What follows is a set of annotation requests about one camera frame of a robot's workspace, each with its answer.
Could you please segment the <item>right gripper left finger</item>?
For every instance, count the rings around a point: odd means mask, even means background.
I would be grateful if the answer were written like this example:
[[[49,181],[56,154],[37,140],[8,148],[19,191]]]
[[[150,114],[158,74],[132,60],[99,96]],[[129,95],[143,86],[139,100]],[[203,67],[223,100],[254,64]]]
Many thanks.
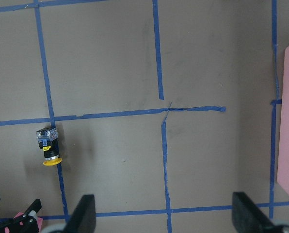
[[[96,228],[94,194],[83,195],[63,229],[64,233],[93,233]]]

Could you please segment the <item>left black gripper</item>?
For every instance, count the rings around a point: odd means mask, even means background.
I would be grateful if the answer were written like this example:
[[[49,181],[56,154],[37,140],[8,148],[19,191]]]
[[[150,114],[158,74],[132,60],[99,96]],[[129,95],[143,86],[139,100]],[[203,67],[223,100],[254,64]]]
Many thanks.
[[[30,220],[38,220],[37,213],[41,210],[42,204],[40,199],[35,199],[32,204],[24,211],[23,214],[9,219],[5,222],[0,222],[0,233],[2,233],[3,228],[8,226],[9,224],[16,223],[18,221],[30,221]]]

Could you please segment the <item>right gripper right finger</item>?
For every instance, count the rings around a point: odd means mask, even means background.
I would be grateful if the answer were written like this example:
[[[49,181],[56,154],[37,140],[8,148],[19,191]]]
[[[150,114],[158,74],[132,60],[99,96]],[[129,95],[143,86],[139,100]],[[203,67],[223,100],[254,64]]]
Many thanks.
[[[231,216],[238,233],[274,232],[274,224],[244,192],[233,192]]]

